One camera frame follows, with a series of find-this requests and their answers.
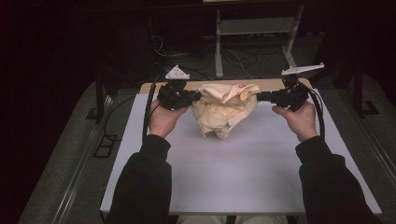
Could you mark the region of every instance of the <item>black cable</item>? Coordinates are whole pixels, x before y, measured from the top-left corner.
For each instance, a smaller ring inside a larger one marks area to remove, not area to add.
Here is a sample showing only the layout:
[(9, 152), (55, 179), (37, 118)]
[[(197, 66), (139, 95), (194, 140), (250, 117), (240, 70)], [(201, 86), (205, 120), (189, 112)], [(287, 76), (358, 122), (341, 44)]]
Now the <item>black cable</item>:
[[(278, 32), (280, 31), (280, 29), (282, 29), (283, 25), (285, 24), (285, 21), (286, 21), (286, 18), (283, 19), (282, 24), (281, 24), (281, 25), (279, 26), (279, 28), (276, 30), (276, 33), (278, 33)], [(241, 58), (241, 60), (247, 60), (248, 58), (254, 56), (255, 59), (256, 59), (256, 62), (255, 62), (255, 63), (257, 63), (257, 62), (258, 62), (258, 58), (257, 58), (258, 55), (270, 55), (270, 54), (277, 53), (277, 52), (279, 52), (279, 51), (281, 50), (281, 49), (277, 49), (276, 51), (273, 51), (273, 52), (270, 52), (270, 53), (259, 54), (259, 52), (260, 52), (263, 48), (264, 48), (264, 45), (261, 45), (261, 46), (256, 50), (255, 53), (249, 52), (248, 50), (243, 51), (243, 50), (239, 49), (239, 51), (241, 51), (241, 52), (245, 52), (245, 53), (247, 53), (247, 54), (250, 54), (250, 56), (245, 57), (245, 58)]]
[[(205, 52), (204, 55), (209, 53), (213, 53), (213, 49), (210, 50), (209, 52)], [(201, 60), (202, 58), (203, 58), (202, 54), (196, 54), (196, 53), (188, 53), (187, 55), (181, 55), (181, 56), (168, 55), (168, 57), (166, 57), (166, 59), (171, 63), (190, 63)]]
[(257, 58), (257, 54), (256, 53), (249, 52), (246, 49), (245, 50), (243, 50), (243, 49), (235, 49), (234, 51), (240, 51), (242, 53), (248, 54), (248, 56), (246, 56), (246, 57), (240, 57), (240, 62), (241, 63), (248, 64), (248, 65), (253, 65), (253, 64), (255, 64), (255, 63), (257, 63), (259, 61), (259, 59)]
[(119, 105), (117, 105), (116, 107), (114, 107), (114, 109), (111, 110), (110, 114), (108, 115), (108, 117), (107, 117), (107, 119), (106, 119), (106, 122), (105, 122), (105, 127), (103, 128), (104, 137), (107, 138), (108, 140), (114, 141), (114, 142), (120, 142), (120, 141), (122, 141), (122, 139), (113, 139), (112, 137), (110, 137), (110, 136), (107, 134), (107, 132), (106, 132), (106, 127), (107, 127), (108, 120), (110, 119), (110, 117), (111, 117), (111, 115), (114, 113), (114, 111), (116, 111), (117, 108), (119, 108), (121, 105), (127, 103), (128, 101), (130, 101), (130, 100), (132, 100), (132, 99), (134, 99), (134, 96), (132, 96), (132, 97), (130, 97), (130, 98), (124, 100), (124, 101), (121, 102)]
[[(241, 67), (241, 64), (244, 65), (245, 68), (249, 68), (251, 65), (254, 63), (251, 63), (247, 61), (247, 63), (244, 63), (241, 58), (235, 57), (233, 52), (229, 49), (222, 49), (221, 50), (221, 55), (224, 56), (222, 57), (229, 65), (234, 66), (234, 67)], [(238, 62), (238, 64), (231, 63), (230, 60)]]
[(210, 57), (209, 63), (208, 63), (207, 65), (205, 65), (204, 67), (201, 67), (201, 68), (188, 68), (188, 67), (184, 67), (184, 68), (190, 69), (190, 70), (193, 70), (193, 71), (196, 71), (196, 70), (204, 70), (204, 69), (208, 68), (208, 67), (213, 63), (213, 59), (214, 59), (214, 58), (215, 58), (215, 54), (212, 52), (212, 55), (211, 55), (211, 57)]
[(154, 109), (152, 109), (152, 111), (149, 113), (149, 115), (148, 115), (148, 120), (151, 118), (151, 115), (154, 113), (154, 111), (158, 108), (158, 106), (160, 106), (161, 105), (161, 102), (159, 103), (159, 104), (157, 104), (155, 107), (154, 107)]
[(236, 54), (235, 54), (234, 52), (232, 52), (232, 51), (230, 51), (230, 52), (233, 54), (234, 57), (236, 57), (236, 58), (238, 59), (238, 62), (239, 62), (239, 64), (240, 64), (239, 67), (241, 67), (241, 68), (244, 70), (245, 74), (246, 74), (248, 77), (250, 77), (251, 79), (254, 79), (253, 76), (251, 76), (251, 75), (248, 73), (248, 71), (246, 70), (245, 66), (242, 64), (242, 62), (241, 62), (240, 58), (238, 57), (238, 55), (236, 55)]
[(271, 51), (271, 52), (268, 52), (268, 53), (257, 54), (257, 55), (262, 55), (262, 56), (271, 55), (271, 54), (278, 53), (278, 52), (281, 51), (282, 49), (283, 49), (283, 47), (280, 47), (279, 49), (276, 49), (276, 50), (274, 50), (274, 51)]
[(149, 116), (150, 116), (150, 107), (151, 107), (151, 102), (152, 102), (152, 98), (154, 96), (154, 92), (155, 92), (155, 84), (157, 83), (158, 79), (160, 77), (162, 77), (163, 74), (159, 74), (158, 76), (156, 76), (154, 78), (154, 81), (151, 84), (151, 87), (149, 89), (149, 93), (148, 93), (148, 101), (146, 103), (146, 110), (145, 110), (145, 117), (143, 120), (143, 132), (142, 132), (142, 143), (144, 142), (146, 136), (148, 135), (148, 129), (149, 129)]
[(325, 125), (324, 125), (324, 119), (323, 119), (323, 101), (317, 92), (315, 92), (314, 90), (305, 86), (305, 84), (303, 82), (296, 81), (296, 83), (300, 84), (308, 91), (309, 95), (311, 96), (312, 101), (314, 102), (314, 105), (315, 105), (315, 108), (316, 108), (317, 114), (318, 114), (319, 135), (324, 141), (325, 140)]
[(195, 73), (198, 73), (199, 75), (201, 75), (201, 76), (203, 76), (203, 77), (206, 77), (206, 79), (209, 80), (209, 81), (211, 81), (211, 79), (210, 79), (209, 77), (213, 77), (213, 76), (211, 76), (211, 75), (206, 75), (206, 74), (204, 74), (204, 73), (202, 73), (202, 72), (199, 72), (199, 71), (197, 71), (197, 70), (194, 70), (194, 69), (191, 69), (191, 68), (188, 68), (188, 67), (179, 66), (179, 68), (183, 68), (183, 69), (190, 70), (190, 71), (193, 71), (193, 72), (195, 72)]

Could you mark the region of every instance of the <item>wire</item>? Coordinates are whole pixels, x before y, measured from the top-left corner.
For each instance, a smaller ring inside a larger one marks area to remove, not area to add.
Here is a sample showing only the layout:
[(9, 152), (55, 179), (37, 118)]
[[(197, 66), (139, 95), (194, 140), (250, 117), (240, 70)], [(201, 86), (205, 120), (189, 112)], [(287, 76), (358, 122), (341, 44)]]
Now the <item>wire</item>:
[[(285, 22), (285, 19), (283, 20), (282, 25), (279, 27), (278, 30), (281, 29), (281, 27), (283, 26), (284, 22)], [(222, 41), (221, 43), (223, 45), (222, 49), (230, 50), (230, 48), (227, 48), (227, 41)], [(259, 63), (258, 66), (257, 66), (257, 74), (259, 74), (260, 73), (260, 67), (261, 67), (262, 62), (264, 60), (264, 57), (259, 59), (258, 56), (272, 55), (272, 54), (278, 53), (278, 52), (280, 52), (282, 50), (282, 48), (279, 46), (279, 48), (276, 47), (276, 50), (272, 50), (270, 52), (261, 52), (264, 49), (264, 46), (265, 46), (265, 44), (261, 44), (261, 46), (255, 52), (250, 52), (249, 50), (238, 49), (238, 51), (241, 51), (243, 53), (249, 54), (247, 57), (243, 57), (243, 58), (239, 57), (239, 59), (240, 59), (239, 61), (237, 59), (235, 59), (234, 55), (232, 55), (231, 52), (225, 51), (223, 53), (223, 55), (225, 56), (225, 57), (223, 57), (223, 59), (227, 63), (229, 63), (230, 65), (235, 66), (235, 67), (240, 67), (241, 63), (242, 63), (244, 65), (245, 70), (247, 70), (247, 68), (249, 68), (251, 65)], [(238, 62), (238, 64), (234, 64), (234, 63), (230, 62), (228, 57), (230, 57), (231, 60)]]
[(196, 71), (196, 70), (204, 70), (204, 69), (208, 68), (213, 63), (213, 59), (214, 58), (215, 58), (215, 54), (212, 53), (209, 63), (207, 65), (205, 65), (204, 67), (200, 67), (200, 68), (187, 68), (187, 67), (185, 67), (185, 68), (190, 69), (190, 70), (194, 70), (194, 71)]
[(213, 53), (215, 49), (215, 46), (209, 46), (205, 47), (204, 46), (204, 51), (203, 53), (179, 53), (179, 54), (169, 54), (167, 56), (167, 59), (172, 62), (172, 63), (189, 63), (189, 62), (194, 62), (197, 60), (201, 60), (203, 58), (203, 55)]
[(148, 129), (149, 129), (149, 116), (150, 116), (150, 107), (151, 107), (151, 102), (152, 98), (154, 96), (155, 92), (155, 84), (157, 83), (158, 79), (162, 77), (163, 74), (159, 74), (154, 78), (154, 81), (151, 84), (151, 87), (149, 89), (148, 93), (148, 101), (146, 103), (146, 110), (145, 110), (145, 118), (143, 120), (143, 132), (142, 132), (142, 142), (145, 140), (146, 136), (148, 135)]
[(303, 86), (305, 89), (308, 90), (308, 93), (311, 96), (312, 101), (314, 102), (315, 108), (317, 110), (320, 137), (324, 140), (324, 138), (325, 138), (325, 124), (324, 124), (324, 119), (323, 119), (323, 100), (321, 99), (321, 97), (319, 96), (319, 94), (317, 92), (315, 92), (314, 90), (305, 86), (305, 84), (303, 82), (296, 81), (295, 83), (300, 84), (301, 86)]
[(112, 137), (110, 137), (107, 132), (106, 132), (106, 128), (107, 128), (107, 124), (108, 124), (108, 120), (110, 119), (111, 115), (114, 113), (114, 111), (116, 111), (121, 105), (127, 103), (128, 101), (134, 99), (134, 96), (129, 97), (128, 99), (122, 101), (119, 105), (117, 105), (116, 107), (114, 107), (113, 110), (111, 110), (110, 114), (108, 115), (106, 122), (105, 122), (105, 127), (103, 128), (103, 133), (104, 133), (104, 137), (107, 138), (110, 141), (114, 141), (114, 142), (120, 142), (122, 141), (122, 139), (114, 139)]
[(241, 67), (242, 67), (242, 69), (245, 71), (245, 73), (251, 78), (251, 79), (254, 79), (248, 72), (247, 72), (247, 70), (245, 69), (245, 67), (244, 67), (244, 65), (241, 63), (241, 60), (239, 59), (239, 57), (238, 57), (238, 55), (236, 55), (234, 52), (232, 52), (232, 51), (230, 51), (238, 60), (239, 60), (239, 63), (241, 64)]
[(216, 77), (213, 77), (213, 76), (211, 76), (211, 75), (206, 75), (206, 74), (204, 74), (204, 73), (202, 73), (202, 72), (200, 72), (200, 71), (197, 71), (197, 70), (194, 70), (194, 69), (191, 69), (191, 68), (188, 68), (188, 67), (179, 66), (179, 68), (187, 69), (187, 70), (193, 71), (193, 72), (195, 72), (195, 73), (198, 73), (199, 75), (205, 77), (205, 78), (206, 78), (207, 80), (209, 80), (209, 81), (212, 80), (212, 79), (210, 79), (210, 77), (212, 77), (213, 79), (217, 79)]
[(161, 102), (159, 103), (159, 104), (157, 104), (155, 107), (154, 107), (154, 109), (151, 111), (151, 113), (149, 113), (149, 115), (148, 115), (148, 120), (151, 118), (151, 115), (154, 113), (154, 111), (158, 108), (158, 106), (160, 106), (161, 105)]
[(160, 47), (159, 47), (158, 49), (154, 49), (154, 51), (155, 51), (156, 53), (158, 53), (159, 55), (161, 55), (161, 56), (163, 56), (163, 57), (166, 57), (166, 56), (168, 55), (168, 54), (166, 53), (166, 51), (163, 51), (163, 53), (160, 52), (160, 50), (163, 48), (163, 39), (162, 39), (160, 36), (158, 36), (158, 35), (153, 35), (152, 37), (158, 38), (158, 39), (160, 39), (160, 41), (161, 41)]

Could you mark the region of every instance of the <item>crumpled white object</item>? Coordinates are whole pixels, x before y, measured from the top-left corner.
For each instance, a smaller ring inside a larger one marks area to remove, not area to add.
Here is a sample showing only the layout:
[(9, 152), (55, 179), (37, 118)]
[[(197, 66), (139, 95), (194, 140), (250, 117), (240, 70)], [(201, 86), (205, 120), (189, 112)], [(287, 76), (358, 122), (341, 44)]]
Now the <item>crumpled white object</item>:
[(204, 84), (198, 91), (202, 97), (190, 108), (203, 137), (214, 131), (220, 139), (227, 138), (239, 121), (253, 111), (258, 103), (256, 93), (261, 92), (259, 86), (254, 84)]

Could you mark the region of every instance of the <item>cable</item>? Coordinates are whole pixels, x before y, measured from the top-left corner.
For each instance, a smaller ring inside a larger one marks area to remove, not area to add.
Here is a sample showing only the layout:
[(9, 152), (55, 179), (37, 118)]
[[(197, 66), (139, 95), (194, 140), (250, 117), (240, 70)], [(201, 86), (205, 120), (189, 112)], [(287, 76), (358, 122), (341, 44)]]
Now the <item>cable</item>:
[(158, 39), (161, 40), (161, 45), (160, 45), (160, 47), (159, 47), (158, 49), (154, 49), (154, 51), (155, 51), (156, 53), (158, 53), (159, 55), (161, 55), (161, 56), (163, 56), (163, 57), (166, 57), (166, 56), (168, 55), (168, 54), (166, 53), (166, 51), (163, 51), (163, 53), (160, 53), (160, 50), (163, 48), (163, 39), (162, 39), (160, 36), (158, 36), (158, 35), (152, 35), (151, 37), (158, 38)]
[(204, 70), (204, 69), (208, 68), (213, 63), (213, 59), (214, 58), (215, 58), (215, 54), (213, 53), (211, 55), (211, 57), (210, 57), (209, 63), (207, 65), (205, 65), (204, 67), (201, 67), (201, 68), (187, 68), (187, 67), (185, 67), (185, 68), (190, 69), (190, 70), (194, 70), (194, 71), (196, 71), (196, 70)]
[(319, 122), (319, 135), (324, 140), (325, 139), (325, 125), (323, 119), (323, 100), (319, 96), (317, 92), (305, 86), (305, 84), (301, 81), (296, 81), (295, 83), (300, 84), (303, 86), (311, 96), (312, 101), (314, 102), (315, 108), (318, 114), (318, 122)]
[(159, 104), (157, 104), (154, 109), (152, 109), (151, 113), (149, 113), (148, 115), (148, 120), (151, 118), (151, 115), (154, 113), (154, 111), (158, 108), (158, 106), (161, 105), (161, 102)]
[[(222, 55), (225, 56), (225, 57), (223, 57), (223, 58), (224, 58), (230, 65), (235, 66), (235, 67), (240, 67), (240, 65), (235, 65), (235, 64), (231, 63), (231, 62), (227, 59), (227, 57), (230, 57), (231, 60), (234, 60), (234, 61), (236, 61), (236, 62), (243, 63), (243, 64), (245, 65), (246, 68), (247, 68), (247, 67), (250, 67), (251, 65), (255, 64), (255, 63), (258, 61), (258, 58), (257, 58), (256, 55), (254, 55), (253, 53), (251, 53), (251, 52), (249, 52), (249, 51), (246, 51), (246, 50), (238, 49), (238, 51), (241, 51), (241, 52), (243, 52), (243, 53), (249, 54), (249, 56), (247, 56), (247, 57), (243, 57), (243, 58), (242, 58), (242, 57), (239, 57), (238, 59), (235, 59), (234, 56), (230, 56), (230, 55), (232, 55), (232, 54), (230, 54), (231, 50), (230, 50), (230, 48), (227, 48), (227, 46), (226, 46), (225, 44), (223, 44), (223, 46), (221, 47), (221, 50), (224, 51), (224, 52), (222, 52)], [(254, 57), (255, 62), (251, 62), (251, 61), (248, 60), (248, 58), (252, 58), (252, 57)]]
[(148, 135), (148, 129), (149, 129), (149, 116), (150, 116), (150, 107), (151, 107), (151, 102), (152, 98), (154, 96), (155, 92), (155, 84), (157, 83), (158, 79), (162, 77), (163, 74), (159, 74), (154, 78), (154, 81), (151, 84), (151, 87), (149, 89), (148, 93), (148, 101), (146, 103), (146, 110), (145, 110), (145, 118), (143, 120), (143, 132), (142, 132), (142, 143), (144, 142), (146, 136)]
[(204, 48), (203, 54), (201, 53), (179, 53), (179, 54), (169, 54), (167, 55), (167, 59), (172, 63), (189, 63), (200, 60), (203, 58), (203, 55), (208, 53), (213, 53), (215, 47), (209, 46)]
[(114, 109), (111, 110), (110, 114), (108, 115), (108, 117), (107, 117), (107, 119), (106, 119), (106, 121), (105, 121), (105, 127), (103, 128), (104, 137), (107, 138), (108, 140), (114, 141), (114, 142), (120, 142), (120, 141), (122, 141), (122, 139), (113, 139), (112, 137), (110, 137), (110, 136), (107, 134), (107, 132), (106, 132), (107, 123), (108, 123), (108, 120), (110, 119), (111, 115), (114, 113), (114, 111), (116, 111), (121, 105), (127, 103), (128, 101), (130, 101), (130, 100), (132, 100), (132, 99), (134, 99), (134, 96), (129, 97), (128, 99), (122, 101), (119, 105), (117, 105), (116, 107), (114, 107)]
[(191, 69), (191, 68), (188, 68), (188, 67), (179, 66), (179, 68), (183, 68), (183, 69), (190, 70), (190, 71), (193, 71), (193, 72), (195, 72), (195, 73), (198, 73), (199, 75), (205, 77), (205, 78), (206, 78), (207, 80), (209, 80), (209, 81), (212, 80), (212, 79), (210, 79), (209, 77), (213, 77), (213, 76), (211, 76), (211, 75), (206, 75), (206, 74), (204, 74), (204, 73), (202, 73), (202, 72), (199, 72), (199, 71), (197, 71), (197, 70), (194, 70), (194, 69)]
[(241, 67), (242, 67), (242, 69), (245, 71), (245, 73), (251, 78), (251, 79), (254, 79), (248, 72), (247, 72), (247, 70), (245, 70), (245, 67), (244, 67), (244, 65), (242, 65), (242, 63), (241, 63), (241, 61), (240, 61), (240, 59), (239, 59), (239, 57), (238, 57), (238, 55), (236, 55), (234, 52), (232, 52), (232, 51), (230, 51), (233, 55), (235, 55), (235, 57), (239, 60), (239, 62), (240, 62), (240, 64), (241, 64)]
[[(282, 21), (282, 23), (280, 24), (279, 28), (275, 31), (276, 34), (278, 34), (279, 31), (280, 31), (280, 29), (282, 29), (283, 25), (285, 24), (285, 21), (286, 21), (286, 17), (283, 19), (283, 21)], [(254, 56), (261, 55), (261, 54), (259, 54), (259, 52), (260, 52), (262, 49), (263, 49), (263, 45), (262, 45), (261, 47), (259, 47), (259, 48), (256, 50), (255, 53), (251, 53), (251, 52), (248, 52), (248, 51), (247, 51), (247, 53), (249, 53), (249, 54), (251, 54), (251, 55), (254, 55)], [(263, 54), (263, 55), (273, 54), (273, 53), (276, 53), (276, 52), (278, 52), (278, 51), (279, 51), (279, 49), (276, 50), (276, 51), (274, 51), (274, 52), (267, 53), (267, 54)]]

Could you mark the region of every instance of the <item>table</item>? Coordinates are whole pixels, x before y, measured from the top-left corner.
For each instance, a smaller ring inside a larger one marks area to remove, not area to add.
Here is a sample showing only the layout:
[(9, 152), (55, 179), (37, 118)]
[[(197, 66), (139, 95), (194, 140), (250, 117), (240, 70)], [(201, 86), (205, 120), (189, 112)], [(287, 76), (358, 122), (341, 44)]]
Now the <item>table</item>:
[[(282, 89), (281, 79), (217, 81), (223, 84), (257, 83), (263, 91)], [(189, 82), (195, 88), (202, 82)], [(147, 102), (144, 85), (136, 95), (112, 174), (107, 184), (101, 211), (111, 206), (113, 191), (124, 164), (140, 149), (143, 117)], [(286, 121), (259, 102), (249, 117), (242, 120), (229, 138), (220, 140), (200, 128), (188, 110), (173, 132), (168, 162), (172, 165), (170, 215), (296, 215), (304, 213), (301, 165), (295, 154), (299, 143)], [(367, 187), (356, 163), (324, 106), (326, 142), (333, 153), (346, 158), (347, 168), (361, 183), (366, 202), (375, 214), (381, 210)]]

